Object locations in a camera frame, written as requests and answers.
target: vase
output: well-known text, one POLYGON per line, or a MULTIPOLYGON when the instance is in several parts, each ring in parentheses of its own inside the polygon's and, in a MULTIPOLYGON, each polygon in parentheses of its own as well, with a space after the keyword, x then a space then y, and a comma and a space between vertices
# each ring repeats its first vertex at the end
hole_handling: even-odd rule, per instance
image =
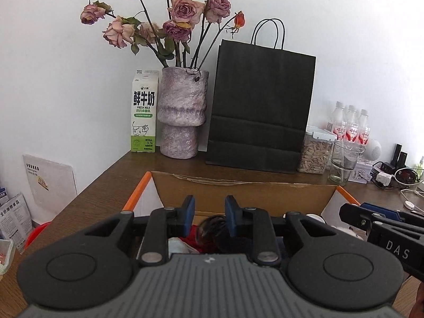
POLYGON ((189 159, 197 154, 197 127, 206 121, 209 72, 180 67, 162 69, 158 120, 162 129, 162 154, 189 159))
POLYGON ((197 149, 197 127, 163 126, 160 153, 164 156, 190 159, 197 155, 197 149))

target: glass cup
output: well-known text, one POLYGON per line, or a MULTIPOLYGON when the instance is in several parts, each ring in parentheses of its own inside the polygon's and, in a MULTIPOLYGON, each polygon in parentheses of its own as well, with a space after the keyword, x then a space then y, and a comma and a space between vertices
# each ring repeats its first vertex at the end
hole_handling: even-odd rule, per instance
POLYGON ((337 185, 346 185, 351 172, 358 162, 359 155, 365 151, 365 145, 346 140, 336 141, 331 155, 330 175, 328 179, 337 185))

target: brown tabletop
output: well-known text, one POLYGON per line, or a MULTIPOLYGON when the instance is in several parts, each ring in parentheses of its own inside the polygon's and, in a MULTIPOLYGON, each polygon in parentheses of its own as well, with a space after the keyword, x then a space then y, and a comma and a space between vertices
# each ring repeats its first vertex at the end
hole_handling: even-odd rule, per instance
MULTIPOLYGON (((35 239, 21 256, 16 253, 8 273, 0 281, 0 317, 15 317, 26 307, 26 302, 16 282, 16 270, 28 254, 65 236, 92 225, 119 212, 146 171, 163 171, 193 177, 229 179, 249 182, 286 182, 331 184, 326 175, 296 173, 287 175, 251 170, 241 170, 205 164, 205 153, 199 152, 190 160, 175 160, 156 153, 128 152, 74 199, 53 222, 35 239)), ((381 190, 374 184, 348 182, 345 189, 360 203, 369 202, 390 209, 404 209, 399 190, 381 190)), ((414 204, 424 209, 424 201, 411 195, 414 204)), ((410 281, 407 293, 400 293, 402 300, 396 306, 408 314, 415 300, 418 281, 410 281)))

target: milk carton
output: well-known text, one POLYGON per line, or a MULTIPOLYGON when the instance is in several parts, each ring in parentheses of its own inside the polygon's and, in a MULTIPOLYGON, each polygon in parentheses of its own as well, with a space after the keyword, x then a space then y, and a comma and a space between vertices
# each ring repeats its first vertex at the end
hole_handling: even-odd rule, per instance
POLYGON ((131 95, 131 151, 154 152, 159 71, 137 70, 131 95))

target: paper bag handle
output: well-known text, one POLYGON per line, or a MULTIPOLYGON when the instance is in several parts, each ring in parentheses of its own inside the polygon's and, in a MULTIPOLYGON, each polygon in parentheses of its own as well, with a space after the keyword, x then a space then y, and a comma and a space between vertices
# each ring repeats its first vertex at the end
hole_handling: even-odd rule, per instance
POLYGON ((255 26, 255 29, 253 30, 253 34, 252 34, 252 40, 250 41, 250 44, 254 44, 256 45, 256 37, 258 36, 259 30, 262 28, 262 26, 264 26, 267 22, 272 21, 275 25, 275 28, 277 29, 277 39, 275 40, 275 44, 274 44, 274 49, 277 46, 277 42, 278 42, 278 37, 279 37, 279 29, 278 29, 278 25, 275 22, 275 20, 279 21, 281 23, 281 25, 283 26, 283 40, 281 42, 281 49, 284 46, 284 38, 286 36, 286 28, 284 27, 283 22, 278 19, 278 18, 271 18, 271 19, 263 19, 261 20, 259 23, 257 23, 257 25, 255 26))

